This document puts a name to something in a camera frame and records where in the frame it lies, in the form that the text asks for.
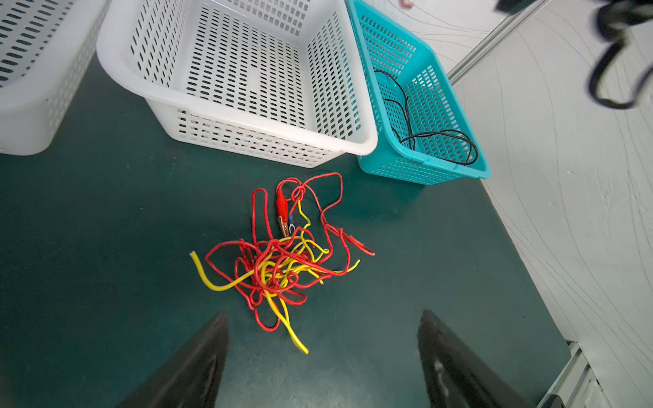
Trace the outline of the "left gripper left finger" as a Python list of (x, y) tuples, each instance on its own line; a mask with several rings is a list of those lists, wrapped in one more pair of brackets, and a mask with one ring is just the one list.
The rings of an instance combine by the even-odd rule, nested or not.
[(213, 407), (228, 354), (229, 321), (216, 314), (178, 352), (118, 405)]

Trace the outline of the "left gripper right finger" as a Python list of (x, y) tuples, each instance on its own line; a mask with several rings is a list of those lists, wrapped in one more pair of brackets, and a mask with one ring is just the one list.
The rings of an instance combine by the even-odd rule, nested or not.
[(531, 407), (432, 311), (423, 311), (418, 350), (432, 407)]

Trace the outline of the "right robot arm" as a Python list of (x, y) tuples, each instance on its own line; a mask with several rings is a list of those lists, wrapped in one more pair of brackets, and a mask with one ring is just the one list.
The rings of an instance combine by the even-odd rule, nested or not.
[(601, 110), (652, 107), (650, 1), (500, 1), (521, 57)]

